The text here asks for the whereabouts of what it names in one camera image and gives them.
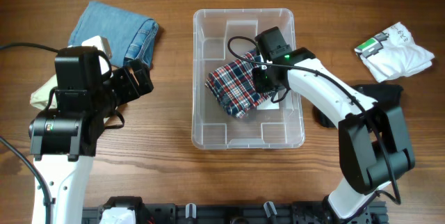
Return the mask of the plaid shirt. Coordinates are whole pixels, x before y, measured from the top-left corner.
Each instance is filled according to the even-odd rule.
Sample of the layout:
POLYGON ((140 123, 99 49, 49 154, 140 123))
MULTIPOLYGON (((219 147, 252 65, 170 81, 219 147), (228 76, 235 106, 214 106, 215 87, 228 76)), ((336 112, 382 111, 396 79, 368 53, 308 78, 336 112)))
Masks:
POLYGON ((222 109, 234 118, 245 118, 249 111, 271 98, 273 92, 258 93, 252 71, 259 65, 236 59, 210 72, 204 85, 222 109))

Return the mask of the blue denim jeans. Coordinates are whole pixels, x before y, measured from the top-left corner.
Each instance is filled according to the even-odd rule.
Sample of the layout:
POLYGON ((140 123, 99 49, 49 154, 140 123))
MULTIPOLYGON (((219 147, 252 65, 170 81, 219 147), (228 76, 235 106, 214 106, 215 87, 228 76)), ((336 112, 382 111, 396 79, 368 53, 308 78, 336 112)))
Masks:
POLYGON ((132 60, 152 65, 159 25, 151 17, 90 1, 71 33, 69 45, 101 36, 111 47, 111 64, 122 67, 132 60))

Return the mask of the clear plastic storage bin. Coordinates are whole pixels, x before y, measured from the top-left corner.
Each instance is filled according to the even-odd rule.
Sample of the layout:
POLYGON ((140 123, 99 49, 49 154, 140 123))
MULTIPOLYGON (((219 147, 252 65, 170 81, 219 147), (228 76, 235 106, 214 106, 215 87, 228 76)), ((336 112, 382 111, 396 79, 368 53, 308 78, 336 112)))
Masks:
POLYGON ((293 13, 287 8, 201 9, 193 17, 193 123, 192 142, 201 150, 234 148, 298 148, 305 141, 301 97, 278 93, 278 110, 249 111, 245 118, 229 116, 204 85, 210 72, 234 61, 232 49, 243 55, 253 49, 247 41, 278 27, 291 47, 296 47, 293 13))

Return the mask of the cream cloth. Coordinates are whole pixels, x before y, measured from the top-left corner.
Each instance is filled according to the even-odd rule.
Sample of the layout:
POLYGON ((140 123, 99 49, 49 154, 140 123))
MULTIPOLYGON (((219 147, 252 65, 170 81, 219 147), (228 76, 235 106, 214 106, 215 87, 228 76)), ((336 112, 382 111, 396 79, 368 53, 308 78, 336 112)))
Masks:
POLYGON ((43 110, 49 101, 49 93, 51 89, 57 85, 57 77, 54 75, 44 85, 31 94, 30 105, 39 110, 43 110))

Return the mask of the black garment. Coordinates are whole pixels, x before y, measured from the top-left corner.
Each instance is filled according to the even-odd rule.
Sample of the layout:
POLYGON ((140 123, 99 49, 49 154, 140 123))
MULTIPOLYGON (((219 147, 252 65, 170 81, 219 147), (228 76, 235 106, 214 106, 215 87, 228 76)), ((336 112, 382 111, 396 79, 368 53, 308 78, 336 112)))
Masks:
MULTIPOLYGON (((357 84, 352 88, 363 95, 376 99, 378 102, 394 102, 397 104, 400 104, 401 94, 404 91, 401 85, 387 83, 357 84)), ((334 123, 315 106, 312 108, 312 115, 320 126, 328 129, 336 128, 334 123)))

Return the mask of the white printed t-shirt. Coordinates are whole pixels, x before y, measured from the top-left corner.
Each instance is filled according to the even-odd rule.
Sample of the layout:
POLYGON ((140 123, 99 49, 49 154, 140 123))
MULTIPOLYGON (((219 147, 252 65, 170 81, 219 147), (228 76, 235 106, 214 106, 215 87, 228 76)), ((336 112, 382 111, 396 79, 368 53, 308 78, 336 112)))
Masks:
POLYGON ((429 68, 435 57, 418 46, 400 22, 358 45, 354 52, 379 83, 418 74, 429 68))

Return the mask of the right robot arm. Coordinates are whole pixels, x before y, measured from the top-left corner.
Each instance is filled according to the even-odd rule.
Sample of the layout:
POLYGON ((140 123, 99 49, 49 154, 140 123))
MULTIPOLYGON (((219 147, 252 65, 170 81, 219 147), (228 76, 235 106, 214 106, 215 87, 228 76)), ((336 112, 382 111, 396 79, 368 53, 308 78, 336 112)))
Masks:
POLYGON ((396 102, 379 102, 351 88, 310 50, 292 49, 278 27, 254 38, 264 71, 254 75, 258 91, 296 92, 308 99, 337 128, 343 178, 323 201, 326 223, 346 223, 376 197, 393 187, 388 197, 401 201, 397 179, 415 165, 405 117, 396 102))

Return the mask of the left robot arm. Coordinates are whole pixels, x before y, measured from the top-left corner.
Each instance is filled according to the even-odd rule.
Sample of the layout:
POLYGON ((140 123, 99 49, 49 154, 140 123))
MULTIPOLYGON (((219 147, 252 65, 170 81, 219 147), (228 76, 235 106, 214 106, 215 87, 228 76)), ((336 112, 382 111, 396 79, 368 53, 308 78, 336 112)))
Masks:
POLYGON ((55 57, 57 85, 29 126, 35 180, 33 223, 80 223, 97 141, 117 108, 153 91, 148 66, 136 59, 102 72, 96 47, 67 47, 55 57))

